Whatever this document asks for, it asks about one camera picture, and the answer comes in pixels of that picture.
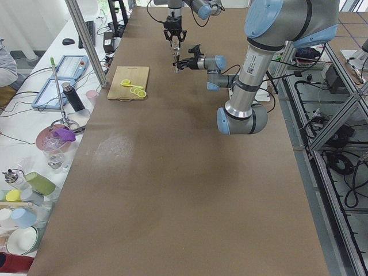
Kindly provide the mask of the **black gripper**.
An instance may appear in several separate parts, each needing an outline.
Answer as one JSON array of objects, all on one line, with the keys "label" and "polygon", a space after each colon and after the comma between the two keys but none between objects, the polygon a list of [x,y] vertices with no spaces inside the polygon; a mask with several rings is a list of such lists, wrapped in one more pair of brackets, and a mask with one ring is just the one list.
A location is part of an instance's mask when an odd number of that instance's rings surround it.
[{"label": "black gripper", "polygon": [[192,70],[199,69],[198,62],[201,58],[200,46],[200,44],[196,44],[188,49],[187,52],[193,54],[194,56],[179,60],[178,67],[180,70],[183,70],[185,68],[190,68]]},{"label": "black gripper", "polygon": [[180,43],[181,47],[181,42],[184,42],[187,34],[187,31],[182,29],[182,16],[167,16],[163,26],[164,36],[170,42],[170,45],[175,41],[176,43]]}]

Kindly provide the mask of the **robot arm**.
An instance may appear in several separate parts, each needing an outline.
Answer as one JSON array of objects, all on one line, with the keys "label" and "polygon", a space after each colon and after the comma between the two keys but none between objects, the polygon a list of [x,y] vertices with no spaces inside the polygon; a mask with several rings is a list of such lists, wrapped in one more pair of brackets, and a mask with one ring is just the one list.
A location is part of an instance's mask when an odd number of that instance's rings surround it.
[{"label": "robot arm", "polygon": [[225,57],[204,57],[199,48],[193,58],[179,58],[174,52],[176,70],[207,70],[207,89],[232,88],[233,94],[217,111],[217,126],[225,135],[260,132],[267,124],[265,107],[255,100],[274,54],[286,41],[305,48],[331,41],[338,28],[339,1],[253,1],[246,16],[244,32],[248,50],[238,76],[221,74]]},{"label": "robot arm", "polygon": [[187,4],[192,15],[196,14],[202,20],[208,20],[210,16],[217,16],[225,10],[221,1],[167,1],[168,16],[163,22],[164,36],[170,42],[174,51],[179,51],[184,42],[187,30],[182,26],[182,8]]}]

